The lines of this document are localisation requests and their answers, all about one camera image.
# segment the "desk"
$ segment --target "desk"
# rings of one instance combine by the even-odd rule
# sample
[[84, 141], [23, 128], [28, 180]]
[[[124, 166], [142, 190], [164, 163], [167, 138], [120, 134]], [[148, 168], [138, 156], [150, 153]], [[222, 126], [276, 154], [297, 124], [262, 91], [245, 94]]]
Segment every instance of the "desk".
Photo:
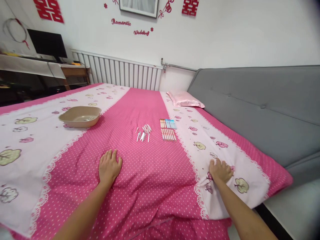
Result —
[[0, 70], [62, 78], [64, 81], [64, 86], [68, 91], [70, 90], [70, 86], [67, 81], [67, 77], [86, 77], [87, 83], [90, 84], [90, 79], [88, 77], [90, 68], [87, 68], [84, 65], [76, 66], [53, 62], [44, 62], [0, 54]]

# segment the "picture frame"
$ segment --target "picture frame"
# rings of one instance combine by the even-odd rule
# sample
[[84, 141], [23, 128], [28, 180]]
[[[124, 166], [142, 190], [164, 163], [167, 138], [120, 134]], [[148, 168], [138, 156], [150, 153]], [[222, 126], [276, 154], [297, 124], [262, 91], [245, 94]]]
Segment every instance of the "picture frame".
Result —
[[159, 0], [119, 0], [120, 11], [157, 18]]

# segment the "white radiator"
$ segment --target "white radiator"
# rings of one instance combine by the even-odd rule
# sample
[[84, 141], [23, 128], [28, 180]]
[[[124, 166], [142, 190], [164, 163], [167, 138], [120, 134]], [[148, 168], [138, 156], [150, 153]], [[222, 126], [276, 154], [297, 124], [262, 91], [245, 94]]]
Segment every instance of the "white radiator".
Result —
[[159, 90], [163, 67], [71, 49], [74, 60], [91, 68], [91, 83]]

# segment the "pink pillow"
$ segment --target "pink pillow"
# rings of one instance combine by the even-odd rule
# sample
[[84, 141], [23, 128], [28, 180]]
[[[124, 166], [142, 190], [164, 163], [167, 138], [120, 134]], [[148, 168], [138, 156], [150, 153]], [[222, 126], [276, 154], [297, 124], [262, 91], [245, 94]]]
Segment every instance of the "pink pillow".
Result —
[[204, 108], [204, 104], [198, 99], [194, 98], [190, 93], [185, 91], [170, 91], [167, 92], [173, 101], [175, 107], [201, 107]]

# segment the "keyboard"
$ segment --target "keyboard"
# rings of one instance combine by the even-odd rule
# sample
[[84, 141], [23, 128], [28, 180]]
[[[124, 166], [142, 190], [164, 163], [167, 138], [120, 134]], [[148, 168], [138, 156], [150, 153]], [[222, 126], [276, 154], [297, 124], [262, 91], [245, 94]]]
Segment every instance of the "keyboard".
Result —
[[27, 58], [27, 59], [38, 60], [43, 62], [57, 62], [56, 60], [50, 60], [50, 59], [44, 59], [44, 58], [25, 57], [25, 56], [21, 56], [21, 58]]

